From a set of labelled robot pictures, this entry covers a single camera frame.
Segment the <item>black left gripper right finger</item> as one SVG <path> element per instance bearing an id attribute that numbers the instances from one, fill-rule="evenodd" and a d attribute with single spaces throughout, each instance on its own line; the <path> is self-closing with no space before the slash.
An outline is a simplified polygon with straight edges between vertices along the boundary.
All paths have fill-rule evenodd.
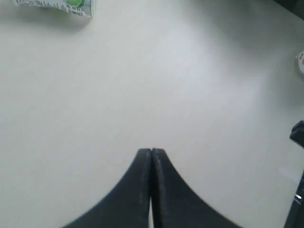
<path id="1" fill-rule="evenodd" d="M 163 149 L 152 149 L 151 200 L 156 228 L 238 228 L 183 180 Z"/>

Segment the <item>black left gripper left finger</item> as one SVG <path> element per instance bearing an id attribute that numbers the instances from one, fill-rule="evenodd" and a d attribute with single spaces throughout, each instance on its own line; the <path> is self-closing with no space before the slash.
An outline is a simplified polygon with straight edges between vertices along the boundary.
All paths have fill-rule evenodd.
<path id="1" fill-rule="evenodd" d="M 66 228 L 147 228 L 152 151 L 140 149 L 116 186 Z"/>

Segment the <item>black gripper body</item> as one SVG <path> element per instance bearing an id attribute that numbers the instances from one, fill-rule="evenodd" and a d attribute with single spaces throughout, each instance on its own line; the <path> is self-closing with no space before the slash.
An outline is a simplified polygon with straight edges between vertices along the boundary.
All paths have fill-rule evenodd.
<path id="1" fill-rule="evenodd" d="M 285 175 L 295 184 L 293 199 L 285 222 L 286 228 L 302 228 L 304 226 L 304 121 L 300 120 L 291 129 L 289 139 L 295 152 L 295 164 L 290 165 Z"/>

